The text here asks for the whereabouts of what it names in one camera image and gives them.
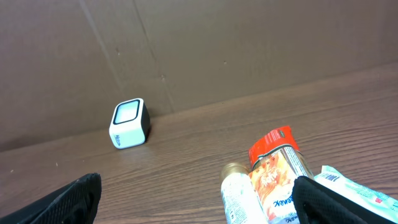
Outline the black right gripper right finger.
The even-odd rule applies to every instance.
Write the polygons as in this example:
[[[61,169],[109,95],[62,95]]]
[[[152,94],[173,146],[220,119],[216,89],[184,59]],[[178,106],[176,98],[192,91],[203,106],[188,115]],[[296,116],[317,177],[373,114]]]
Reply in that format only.
[[[301,224],[394,223],[304,176],[294,183],[293,200]]]

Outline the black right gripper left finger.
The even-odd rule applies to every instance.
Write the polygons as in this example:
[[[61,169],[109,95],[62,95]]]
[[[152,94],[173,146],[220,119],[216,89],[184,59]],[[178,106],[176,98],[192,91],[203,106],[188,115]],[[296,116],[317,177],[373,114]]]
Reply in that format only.
[[[1,224],[93,224],[101,198],[101,176],[86,174],[1,218]]]

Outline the small orange packet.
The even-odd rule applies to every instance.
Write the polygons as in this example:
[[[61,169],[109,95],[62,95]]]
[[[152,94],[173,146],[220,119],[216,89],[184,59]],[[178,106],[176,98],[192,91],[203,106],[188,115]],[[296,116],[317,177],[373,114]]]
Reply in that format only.
[[[299,222],[292,196],[297,175],[283,153],[261,159],[249,176],[269,224]]]

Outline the teal snack packet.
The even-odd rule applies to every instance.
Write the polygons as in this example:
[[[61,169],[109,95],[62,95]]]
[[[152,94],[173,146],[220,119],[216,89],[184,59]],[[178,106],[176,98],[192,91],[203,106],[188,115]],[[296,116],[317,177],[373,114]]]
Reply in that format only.
[[[397,200],[346,178],[334,167],[322,166],[314,179],[330,190],[344,196],[365,209],[397,223]]]

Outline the white tube with gold cap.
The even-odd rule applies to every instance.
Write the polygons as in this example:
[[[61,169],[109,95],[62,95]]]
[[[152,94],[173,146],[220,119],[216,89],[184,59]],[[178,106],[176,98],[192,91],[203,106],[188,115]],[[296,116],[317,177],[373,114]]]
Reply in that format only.
[[[226,164],[220,179],[227,224],[268,223],[246,166],[237,162]]]

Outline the long orange snack package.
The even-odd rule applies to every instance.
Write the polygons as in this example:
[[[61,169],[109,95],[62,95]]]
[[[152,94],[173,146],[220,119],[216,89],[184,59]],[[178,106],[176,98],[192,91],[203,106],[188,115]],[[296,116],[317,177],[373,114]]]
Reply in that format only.
[[[313,173],[293,137],[290,126],[270,131],[248,150],[248,155],[252,170],[268,161],[276,160],[278,156],[287,161],[297,176],[305,175],[313,178]]]

